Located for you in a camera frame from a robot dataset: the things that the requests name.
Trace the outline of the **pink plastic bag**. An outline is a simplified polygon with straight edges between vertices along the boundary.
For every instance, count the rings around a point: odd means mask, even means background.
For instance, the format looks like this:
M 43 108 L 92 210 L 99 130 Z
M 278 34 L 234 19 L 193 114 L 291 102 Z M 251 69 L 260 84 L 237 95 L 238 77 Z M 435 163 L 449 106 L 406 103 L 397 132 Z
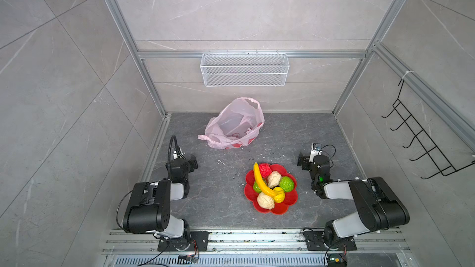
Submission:
M 257 100 L 237 98 L 217 117 L 211 118 L 198 139 L 219 150 L 247 147 L 255 141 L 264 122 L 262 107 Z

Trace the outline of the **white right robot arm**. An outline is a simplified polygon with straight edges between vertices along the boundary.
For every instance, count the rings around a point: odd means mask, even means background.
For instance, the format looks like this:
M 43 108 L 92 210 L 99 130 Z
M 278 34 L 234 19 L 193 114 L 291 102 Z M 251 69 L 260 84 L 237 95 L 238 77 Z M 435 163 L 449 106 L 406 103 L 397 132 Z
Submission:
M 355 180 L 333 180 L 330 170 L 333 156 L 320 143 L 313 143 L 310 153 L 299 153 L 297 166 L 308 171 L 311 189 L 321 199 L 351 200 L 356 211 L 325 224 L 323 243 L 336 249 L 354 236 L 406 225 L 409 211 L 381 177 Z

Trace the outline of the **yellow fake banana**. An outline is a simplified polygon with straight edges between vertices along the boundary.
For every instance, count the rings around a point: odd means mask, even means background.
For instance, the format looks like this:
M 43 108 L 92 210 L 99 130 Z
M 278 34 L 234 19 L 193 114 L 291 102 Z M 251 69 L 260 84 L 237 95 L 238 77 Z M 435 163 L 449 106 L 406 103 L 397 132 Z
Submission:
M 264 181 L 264 178 L 261 176 L 261 173 L 259 171 L 259 164 L 258 163 L 254 163 L 253 172 L 254 172 L 255 182 L 258 183 L 258 185 L 261 188 L 262 192 L 265 193 L 268 196 L 273 197 L 274 193 L 273 193 L 272 189 L 267 186 L 267 181 Z

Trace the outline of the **green fake lime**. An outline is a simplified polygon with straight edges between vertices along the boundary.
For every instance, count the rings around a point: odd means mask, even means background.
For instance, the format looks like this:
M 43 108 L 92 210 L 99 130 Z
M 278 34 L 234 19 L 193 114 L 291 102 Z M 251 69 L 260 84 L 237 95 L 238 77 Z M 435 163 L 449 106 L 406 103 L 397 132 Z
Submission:
M 284 192 L 290 193 L 295 188 L 294 180 L 288 176 L 283 176 L 278 185 Z

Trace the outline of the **cream fake fruit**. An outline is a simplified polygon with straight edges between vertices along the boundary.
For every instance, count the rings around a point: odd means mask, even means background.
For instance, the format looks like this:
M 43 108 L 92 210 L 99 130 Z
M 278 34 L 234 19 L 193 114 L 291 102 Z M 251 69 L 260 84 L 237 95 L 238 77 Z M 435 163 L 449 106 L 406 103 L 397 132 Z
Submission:
M 267 186 L 271 189 L 278 187 L 280 185 L 281 180 L 282 180 L 282 175 L 278 171 L 273 171 L 267 177 Z
M 274 199 L 271 196 L 266 195 L 265 193 L 261 192 L 257 196 L 257 203 L 258 205 L 266 210 L 272 210 L 275 207 Z

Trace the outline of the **red flower-shaped bowl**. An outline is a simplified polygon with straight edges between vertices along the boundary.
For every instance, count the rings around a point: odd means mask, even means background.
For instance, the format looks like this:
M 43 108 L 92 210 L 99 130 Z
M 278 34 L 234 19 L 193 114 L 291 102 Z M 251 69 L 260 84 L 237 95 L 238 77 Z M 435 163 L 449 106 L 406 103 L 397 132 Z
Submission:
M 294 176 L 279 164 L 255 163 L 246 175 L 244 194 L 261 213 L 282 215 L 298 201 Z

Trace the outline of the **green fake kiwi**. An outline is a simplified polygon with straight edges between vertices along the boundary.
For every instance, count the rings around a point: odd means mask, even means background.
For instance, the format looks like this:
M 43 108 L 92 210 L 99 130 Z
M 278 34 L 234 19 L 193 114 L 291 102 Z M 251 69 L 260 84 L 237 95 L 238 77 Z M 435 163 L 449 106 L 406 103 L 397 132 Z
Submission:
M 259 187 L 258 183 L 256 183 L 256 182 L 254 182 L 252 188 L 253 188 L 253 190 L 254 190 L 257 194 L 259 194 L 259 193 L 262 192 L 261 188 Z

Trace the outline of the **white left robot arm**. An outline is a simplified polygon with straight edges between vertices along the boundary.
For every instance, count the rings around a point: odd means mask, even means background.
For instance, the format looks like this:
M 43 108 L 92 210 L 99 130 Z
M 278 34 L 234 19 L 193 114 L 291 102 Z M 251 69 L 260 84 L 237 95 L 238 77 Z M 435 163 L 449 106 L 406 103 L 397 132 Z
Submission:
M 191 234 L 186 220 L 171 213 L 171 202 L 185 199 L 190 190 L 189 174 L 198 169 L 196 157 L 184 156 L 178 140 L 172 135 L 169 141 L 168 176 L 157 182 L 139 182 L 126 196 L 129 197 L 124 216 L 115 214 L 118 227 L 130 234 L 153 234 L 173 243 L 189 244 Z

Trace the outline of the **yellow fake lemon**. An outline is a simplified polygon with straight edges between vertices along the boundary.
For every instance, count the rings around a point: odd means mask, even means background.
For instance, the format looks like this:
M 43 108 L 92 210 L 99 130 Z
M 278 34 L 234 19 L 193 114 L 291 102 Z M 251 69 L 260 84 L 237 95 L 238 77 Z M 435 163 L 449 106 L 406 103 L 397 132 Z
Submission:
M 275 203 L 282 203 L 285 200 L 285 191 L 281 187 L 275 187 L 272 189 Z

